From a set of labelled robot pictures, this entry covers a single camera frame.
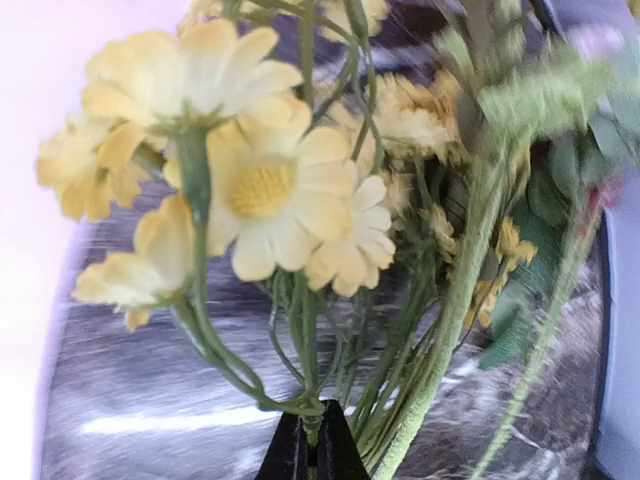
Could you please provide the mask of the yellow rose stem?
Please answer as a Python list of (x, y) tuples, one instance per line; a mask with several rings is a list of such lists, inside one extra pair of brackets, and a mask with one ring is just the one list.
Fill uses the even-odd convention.
[(604, 356), (603, 212), (639, 157), (639, 27), (622, 2), (552, 17), (584, 54), (611, 59), (613, 84), (584, 136), (536, 150), (514, 222), (537, 254), (442, 381), (434, 439), (414, 464), (431, 479), (577, 479), (587, 462)]

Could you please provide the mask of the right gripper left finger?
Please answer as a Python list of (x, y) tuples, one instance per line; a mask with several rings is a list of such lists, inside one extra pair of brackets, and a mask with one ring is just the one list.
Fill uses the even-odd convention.
[(259, 480), (307, 480), (308, 442), (302, 420), (283, 413), (259, 469)]

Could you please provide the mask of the small yellow filler flowers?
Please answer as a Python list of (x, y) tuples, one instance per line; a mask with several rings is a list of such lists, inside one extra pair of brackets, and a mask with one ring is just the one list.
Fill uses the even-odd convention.
[(465, 230), (438, 318), (416, 341), (426, 304), (418, 296), (410, 298), (410, 311), (389, 340), (351, 418), (360, 458), (375, 479), (390, 479), (399, 468), (435, 398), (464, 325), (475, 321), (507, 269), (494, 268), (488, 280), (481, 277), (487, 259), (507, 263), (510, 257), (497, 242), (504, 235), (504, 216), (523, 194), (531, 175), (534, 129), (527, 117), (528, 99), (523, 80), (516, 77), (476, 95), (483, 124), (470, 154)]

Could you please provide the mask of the yellow daisy bunch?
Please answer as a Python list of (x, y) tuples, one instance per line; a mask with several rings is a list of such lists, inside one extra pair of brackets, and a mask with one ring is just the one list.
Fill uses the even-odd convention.
[[(169, 193), (132, 248), (78, 276), (72, 295), (127, 327), (169, 309), (200, 355), (264, 410), (314, 427), (327, 376), (317, 324), (332, 297), (372, 293), (418, 249), (422, 162), (458, 163), (458, 80), (376, 72), (385, 1), (198, 1), (175, 33), (108, 43), (88, 63), (79, 112), (41, 144), (38, 183), (65, 217), (100, 222), (150, 181)], [(263, 287), (284, 312), (301, 394), (276, 399), (218, 333), (207, 267)]]

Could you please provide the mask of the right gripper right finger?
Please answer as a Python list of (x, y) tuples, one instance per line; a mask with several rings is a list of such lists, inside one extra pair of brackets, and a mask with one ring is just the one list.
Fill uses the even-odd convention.
[(324, 401), (325, 413), (316, 449), (319, 480), (370, 480), (355, 440), (336, 400)]

